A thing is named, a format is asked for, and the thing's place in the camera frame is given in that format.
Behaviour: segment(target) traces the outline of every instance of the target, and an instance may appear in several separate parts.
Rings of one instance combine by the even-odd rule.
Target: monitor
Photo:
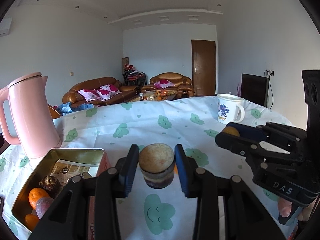
[[[241,97],[255,104],[268,107],[269,78],[242,74]]]

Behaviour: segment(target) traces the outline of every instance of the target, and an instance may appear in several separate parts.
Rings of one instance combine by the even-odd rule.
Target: clothing
[[[61,104],[56,108],[56,110],[60,114],[65,115],[65,114],[69,114],[69,113],[73,113],[73,112],[77,112],[77,111],[82,111],[82,110],[94,108],[93,104],[82,104],[77,107],[71,107],[70,105],[71,105],[70,102],[68,102],[66,104]]]

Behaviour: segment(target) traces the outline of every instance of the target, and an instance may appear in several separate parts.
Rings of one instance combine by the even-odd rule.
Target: cake
[[[139,165],[149,187],[167,187],[174,176],[174,152],[164,143],[150,144],[140,152]]]

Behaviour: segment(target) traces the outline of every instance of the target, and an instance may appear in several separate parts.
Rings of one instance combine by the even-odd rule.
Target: kettle lid
[[[17,78],[15,80],[13,80],[9,85],[8,85],[8,88],[25,80],[25,79],[28,79],[28,78],[32,78],[32,77],[36,77],[36,76],[41,76],[42,74],[40,72],[35,72],[35,73],[32,73],[32,74],[28,74],[28,75],[24,75],[20,78]]]

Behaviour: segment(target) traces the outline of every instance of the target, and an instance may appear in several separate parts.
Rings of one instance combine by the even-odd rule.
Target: kettle handle
[[[2,129],[5,140],[9,144],[19,145],[19,144],[21,144],[20,140],[18,137],[11,136],[9,129],[8,129],[7,121],[5,119],[5,115],[4,115],[3,103],[4,103],[4,101],[6,101],[8,99],[9,99],[9,90],[7,87],[5,87],[0,90],[0,125],[1,125],[1,129]]]

